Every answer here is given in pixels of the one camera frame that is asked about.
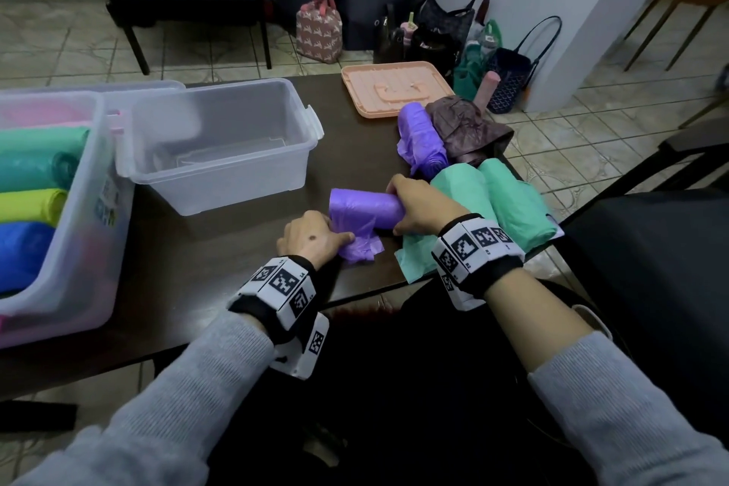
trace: table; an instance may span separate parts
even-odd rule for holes
[[[292,77],[325,135],[310,153],[306,184],[198,215],[175,213],[137,186],[117,302],[93,331],[0,350],[0,400],[12,399],[151,358],[195,339],[263,261],[284,225],[308,209],[327,212],[333,187],[382,191],[409,167],[397,155],[394,118],[365,119],[341,76]],[[342,266],[330,303],[404,285],[394,251],[370,264]]]

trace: plastic container lid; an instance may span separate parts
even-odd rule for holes
[[[454,94],[430,62],[346,66],[342,79],[365,118],[391,118],[407,103],[426,105]]]

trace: wristband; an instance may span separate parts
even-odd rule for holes
[[[229,310],[256,317],[273,342],[271,368],[306,379],[314,370],[329,320],[316,312],[311,263],[301,256],[273,258],[233,297]]]
[[[477,213],[443,227],[432,255],[443,271],[441,276],[448,276],[456,288],[473,297],[481,297],[498,279],[524,263],[524,251],[504,229]]]

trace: gray sleeve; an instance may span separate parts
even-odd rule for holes
[[[272,360],[265,334],[222,312],[104,431],[84,429],[14,484],[201,486],[208,455]]]
[[[729,453],[603,334],[581,339],[529,375],[600,484],[729,484]]]

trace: purple plastic bag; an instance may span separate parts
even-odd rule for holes
[[[445,146],[420,103],[409,103],[397,115],[400,141],[397,153],[410,164],[410,175],[420,171],[430,181],[448,167]]]
[[[329,197],[332,230],[354,233],[354,242],[339,251],[349,263],[374,260],[375,254],[384,250],[375,228],[392,229],[405,214],[405,208],[393,194],[333,188]]]

